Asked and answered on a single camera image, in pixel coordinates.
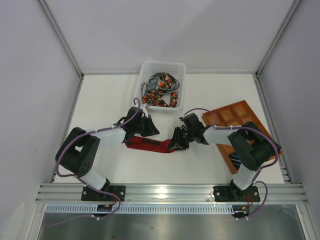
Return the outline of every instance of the brown wooden crate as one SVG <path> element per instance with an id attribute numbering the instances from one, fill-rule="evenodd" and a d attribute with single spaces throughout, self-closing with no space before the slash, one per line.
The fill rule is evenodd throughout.
<path id="1" fill-rule="evenodd" d="M 217 109 L 212 110 L 217 115 L 216 125 L 219 127 L 224 126 L 236 126 L 242 125 L 248 121 L 253 122 L 257 127 L 263 132 L 264 135 L 271 138 L 270 134 L 266 130 L 266 128 L 262 125 L 256 114 L 252 111 L 251 107 L 248 103 L 243 100 L 239 101 L 227 106 L 223 106 Z M 210 112 L 205 112 L 202 115 L 202 119 L 206 125 L 210 125 L 214 123 L 214 117 Z M 229 155 L 235 153 L 234 148 L 231 145 L 217 144 L 226 164 L 228 165 L 232 174 L 236 174 L 238 170 L 235 168 L 232 163 Z"/>

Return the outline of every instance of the laundry basket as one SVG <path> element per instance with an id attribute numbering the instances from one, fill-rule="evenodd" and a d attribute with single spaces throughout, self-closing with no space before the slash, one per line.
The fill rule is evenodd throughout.
<path id="1" fill-rule="evenodd" d="M 175 107 L 164 107 L 164 106 L 150 106 L 149 109 L 163 111 L 166 113 L 174 113 L 179 111 L 183 108 L 184 98 L 185 98 L 185 86 L 186 86 L 186 65 L 182 62 L 176 61 L 158 61 L 158 60 L 150 60 L 145 61 L 142 64 L 137 88 L 136 88 L 136 97 L 139 100 L 142 100 L 141 95 L 141 84 L 143 82 L 147 83 L 149 78 L 156 73 L 168 73 L 175 77 L 178 82 L 180 83 L 179 88 L 177 89 L 177 104 Z M 162 96 L 163 99 L 167 104 L 170 102 L 170 94 Z"/>

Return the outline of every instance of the white tabletop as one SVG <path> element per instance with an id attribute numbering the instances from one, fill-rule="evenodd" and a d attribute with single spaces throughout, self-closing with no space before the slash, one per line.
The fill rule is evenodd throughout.
<path id="1" fill-rule="evenodd" d="M 72 117 L 70 129 L 96 130 L 110 127 L 133 106 L 138 75 L 86 75 Z M 172 138 L 180 126 L 179 117 L 192 108 L 209 110 L 246 100 L 268 129 L 253 76 L 250 74 L 187 74 L 183 111 L 149 114 L 160 131 L 151 139 Z M 202 121 L 203 111 L 195 112 Z M 233 178 L 217 146 L 195 142 L 186 151 L 169 154 L 130 149 L 125 144 L 99 147 L 94 160 L 98 171 L 111 183 L 123 184 L 227 184 Z M 61 173 L 68 173 L 60 167 Z M 279 164 L 264 169 L 258 180 L 283 184 Z M 76 179 L 55 178 L 56 183 Z"/>

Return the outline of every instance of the white wall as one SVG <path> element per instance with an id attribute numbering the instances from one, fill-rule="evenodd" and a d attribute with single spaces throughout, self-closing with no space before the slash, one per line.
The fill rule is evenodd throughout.
<path id="1" fill-rule="evenodd" d="M 296 183 L 320 225 L 320 1 L 305 0 L 261 80 Z"/>
<path id="2" fill-rule="evenodd" d="M 0 2 L 0 230 L 50 180 L 79 78 L 35 0 Z"/>
<path id="3" fill-rule="evenodd" d="M 293 0 L 47 0 L 84 73 L 254 72 Z"/>

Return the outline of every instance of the wooden tray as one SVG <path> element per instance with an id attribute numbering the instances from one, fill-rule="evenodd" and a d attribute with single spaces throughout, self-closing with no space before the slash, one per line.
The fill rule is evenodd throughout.
<path id="1" fill-rule="evenodd" d="M 216 125 L 220 127 L 226 126 L 237 126 L 243 125 L 245 122 L 251 121 L 253 122 L 264 135 L 270 137 L 270 134 L 266 130 L 266 128 L 262 125 L 260 120 L 257 118 L 256 114 L 252 111 L 248 103 L 243 100 L 239 101 L 224 107 L 220 107 L 218 109 L 212 110 L 217 116 Z M 202 119 L 206 125 L 210 125 L 214 123 L 214 116 L 206 112 L 202 115 Z M 238 170 L 235 168 L 232 163 L 229 155 L 234 154 L 235 150 L 231 145 L 217 144 L 226 164 L 228 165 L 232 174 L 236 174 Z"/>

